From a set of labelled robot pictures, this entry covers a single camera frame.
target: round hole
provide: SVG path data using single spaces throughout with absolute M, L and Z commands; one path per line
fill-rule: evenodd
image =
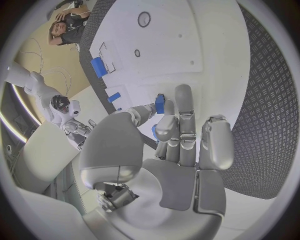
M 134 55 L 139 58 L 141 56 L 140 50 L 136 49 L 134 50 Z
M 151 16 L 149 12 L 143 11 L 138 15 L 137 23 L 141 28 L 145 28 L 149 25 Z

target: man's hair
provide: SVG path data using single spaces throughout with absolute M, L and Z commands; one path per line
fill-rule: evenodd
M 54 28 L 54 25 L 56 24 L 57 22 L 55 21 L 54 23 L 52 23 L 51 27 L 49 28 L 49 33 L 52 37 L 55 37 L 53 34 L 52 34 L 52 31 L 53 31 L 53 28 Z

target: dark shirt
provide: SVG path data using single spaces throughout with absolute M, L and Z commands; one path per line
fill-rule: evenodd
M 60 35 L 62 43 L 59 45 L 78 44 L 85 30 L 84 21 L 88 18 L 89 17 L 82 18 L 80 15 L 71 16 L 71 14 L 67 14 L 62 21 L 66 24 L 66 32 Z

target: blue object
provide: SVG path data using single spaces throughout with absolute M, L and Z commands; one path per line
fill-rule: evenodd
M 164 114 L 165 96 L 163 94 L 158 94 L 155 99 L 155 107 L 157 114 Z
M 98 78 L 101 78 L 102 76 L 108 74 L 108 71 L 106 70 L 101 57 L 98 56 L 94 58 L 92 61 L 90 61 L 90 63 L 94 68 Z
M 156 134 L 155 134 L 155 128 L 156 128 L 157 124 L 153 125 L 152 127 L 152 133 L 153 133 L 153 136 L 155 137 L 155 139 L 157 140 L 156 143 L 159 143 L 160 141 L 158 140 L 158 138 L 156 137 Z
M 112 103 L 114 100 L 118 99 L 121 97 L 121 94 L 119 92 L 115 93 L 114 95 L 110 96 L 107 101 L 109 103 Z

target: white table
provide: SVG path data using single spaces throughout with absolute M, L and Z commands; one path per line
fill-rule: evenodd
M 151 20 L 140 27 L 138 16 Z M 103 80 L 116 109 L 153 103 L 158 94 L 174 99 L 180 84 L 192 88 L 196 127 L 223 114 L 233 128 L 244 101 L 250 71 L 250 45 L 235 0 L 117 0 L 90 47 L 109 71 Z M 139 129 L 155 139 L 155 116 Z

